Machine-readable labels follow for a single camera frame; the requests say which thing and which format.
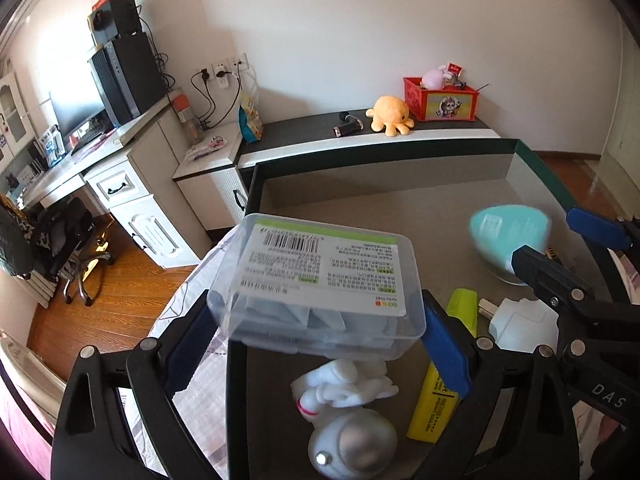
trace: cabinet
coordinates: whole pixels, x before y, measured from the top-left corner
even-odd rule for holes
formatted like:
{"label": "cabinet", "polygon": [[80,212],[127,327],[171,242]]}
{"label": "cabinet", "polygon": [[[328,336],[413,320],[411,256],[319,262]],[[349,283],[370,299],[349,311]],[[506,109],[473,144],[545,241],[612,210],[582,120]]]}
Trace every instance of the cabinet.
{"label": "cabinet", "polygon": [[169,222],[166,212],[153,195],[116,206],[111,209],[111,214],[161,267],[167,269],[199,263],[198,255]]}
{"label": "cabinet", "polygon": [[244,217],[247,191],[236,167],[178,182],[206,230],[232,227]]}
{"label": "cabinet", "polygon": [[[172,179],[178,168],[177,135],[184,134],[170,122],[169,114],[159,114],[124,149],[84,176],[136,244],[165,269],[196,265],[211,248],[210,238]],[[170,142],[171,130],[176,142]]]}
{"label": "cabinet", "polygon": [[236,157],[242,135],[237,124],[220,126],[214,133],[226,145],[210,155],[182,161],[174,180],[207,231],[233,227],[244,217],[247,196]]}
{"label": "cabinet", "polygon": [[33,126],[27,117],[27,110],[22,104],[14,72],[9,72],[0,79],[0,129],[2,130],[0,168],[2,168],[3,163],[8,164],[5,161],[8,156],[6,148],[13,158],[35,138]]}

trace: plastic storage box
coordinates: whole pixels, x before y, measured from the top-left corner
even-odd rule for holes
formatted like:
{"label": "plastic storage box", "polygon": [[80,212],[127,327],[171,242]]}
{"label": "plastic storage box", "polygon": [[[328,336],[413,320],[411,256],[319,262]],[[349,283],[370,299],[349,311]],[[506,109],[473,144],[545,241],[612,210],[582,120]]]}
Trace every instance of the plastic storage box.
{"label": "plastic storage box", "polygon": [[289,354],[392,360],[425,330],[408,238],[264,214],[238,226],[207,301],[231,339]]}

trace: computer monitor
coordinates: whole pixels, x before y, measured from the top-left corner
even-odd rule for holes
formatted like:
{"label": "computer monitor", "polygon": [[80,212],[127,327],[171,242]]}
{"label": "computer monitor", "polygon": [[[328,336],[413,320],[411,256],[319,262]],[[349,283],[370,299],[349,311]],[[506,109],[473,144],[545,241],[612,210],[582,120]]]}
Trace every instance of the computer monitor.
{"label": "computer monitor", "polygon": [[104,110],[91,68],[85,61],[65,66],[64,76],[53,82],[49,95],[65,144],[70,134]]}

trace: red box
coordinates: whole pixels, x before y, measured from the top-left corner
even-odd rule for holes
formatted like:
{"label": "red box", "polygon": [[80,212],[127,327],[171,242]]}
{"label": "red box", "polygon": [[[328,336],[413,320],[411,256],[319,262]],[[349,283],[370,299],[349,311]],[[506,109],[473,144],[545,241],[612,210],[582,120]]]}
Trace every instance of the red box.
{"label": "red box", "polygon": [[445,86],[442,90],[425,90],[420,77],[403,77],[404,102],[419,121],[473,121],[476,119],[478,92],[467,86],[457,90]]}

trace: computer tower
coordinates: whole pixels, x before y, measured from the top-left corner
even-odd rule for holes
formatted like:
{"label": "computer tower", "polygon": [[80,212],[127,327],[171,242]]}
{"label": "computer tower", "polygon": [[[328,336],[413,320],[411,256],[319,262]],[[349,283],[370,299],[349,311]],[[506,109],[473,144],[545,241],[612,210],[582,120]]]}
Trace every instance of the computer tower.
{"label": "computer tower", "polygon": [[114,125],[138,117],[166,94],[144,32],[116,38],[98,46],[89,64],[104,107]]}

